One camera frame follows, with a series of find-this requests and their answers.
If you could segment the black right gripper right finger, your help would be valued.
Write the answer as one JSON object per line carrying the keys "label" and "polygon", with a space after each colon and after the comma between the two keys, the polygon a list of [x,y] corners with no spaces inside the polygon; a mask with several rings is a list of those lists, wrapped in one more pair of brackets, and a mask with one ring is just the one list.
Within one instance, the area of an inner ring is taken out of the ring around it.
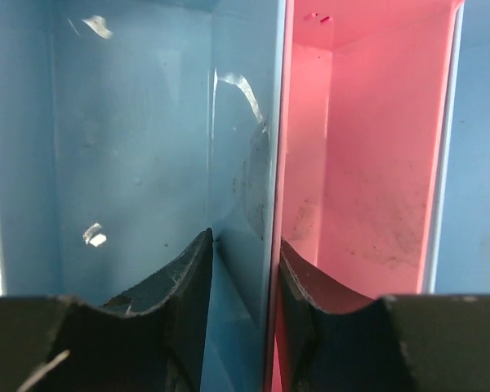
{"label": "black right gripper right finger", "polygon": [[490,295],[371,299],[289,243],[276,340],[285,391],[490,391]]}

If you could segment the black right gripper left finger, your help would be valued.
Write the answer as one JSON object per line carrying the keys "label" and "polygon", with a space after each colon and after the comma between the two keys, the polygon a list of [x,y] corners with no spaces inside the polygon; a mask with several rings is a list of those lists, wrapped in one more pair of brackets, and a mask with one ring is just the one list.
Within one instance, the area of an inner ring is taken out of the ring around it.
{"label": "black right gripper left finger", "polygon": [[101,306],[0,297],[0,391],[197,391],[212,285],[212,231]]}

